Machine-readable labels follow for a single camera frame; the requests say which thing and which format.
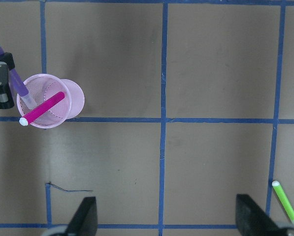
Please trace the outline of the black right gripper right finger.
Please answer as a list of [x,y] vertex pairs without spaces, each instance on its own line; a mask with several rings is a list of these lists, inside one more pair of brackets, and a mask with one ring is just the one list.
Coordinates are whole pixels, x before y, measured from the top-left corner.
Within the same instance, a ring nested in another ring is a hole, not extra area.
[[284,236],[266,213],[247,194],[237,194],[235,203],[235,224],[242,236]]

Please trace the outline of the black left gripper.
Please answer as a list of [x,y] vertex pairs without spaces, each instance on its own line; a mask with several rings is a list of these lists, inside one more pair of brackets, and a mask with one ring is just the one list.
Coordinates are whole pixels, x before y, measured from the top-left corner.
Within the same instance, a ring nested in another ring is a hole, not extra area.
[[14,107],[12,92],[9,86],[9,71],[15,68],[11,53],[0,56],[0,109]]

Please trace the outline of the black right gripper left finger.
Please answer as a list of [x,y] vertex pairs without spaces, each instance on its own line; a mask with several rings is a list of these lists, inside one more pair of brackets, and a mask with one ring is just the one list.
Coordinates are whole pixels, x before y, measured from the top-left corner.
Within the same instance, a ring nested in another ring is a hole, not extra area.
[[65,236],[95,236],[98,230],[96,197],[85,197],[64,231]]

